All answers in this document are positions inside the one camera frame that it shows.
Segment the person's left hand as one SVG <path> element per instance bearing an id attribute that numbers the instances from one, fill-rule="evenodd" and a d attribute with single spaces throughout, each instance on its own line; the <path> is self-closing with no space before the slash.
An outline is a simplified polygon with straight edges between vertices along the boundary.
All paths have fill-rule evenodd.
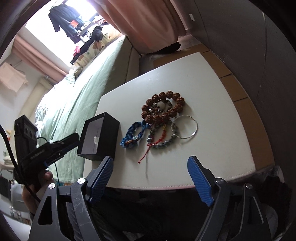
<path id="1" fill-rule="evenodd" d="M 36 197 L 42 199 L 46 189 L 48 188 L 48 185 L 51 183 L 54 183 L 53 174 L 52 172 L 46 170 L 39 174 L 40 187 L 35 187 L 35 185 L 32 184 L 29 186 L 29 188 L 31 189 L 32 193 L 36 195 Z M 39 202 L 36 201 L 34 196 L 27 190 L 26 187 L 23 188 L 22 199 L 29 212 L 31 214 L 35 214 L 38 209 Z"/>

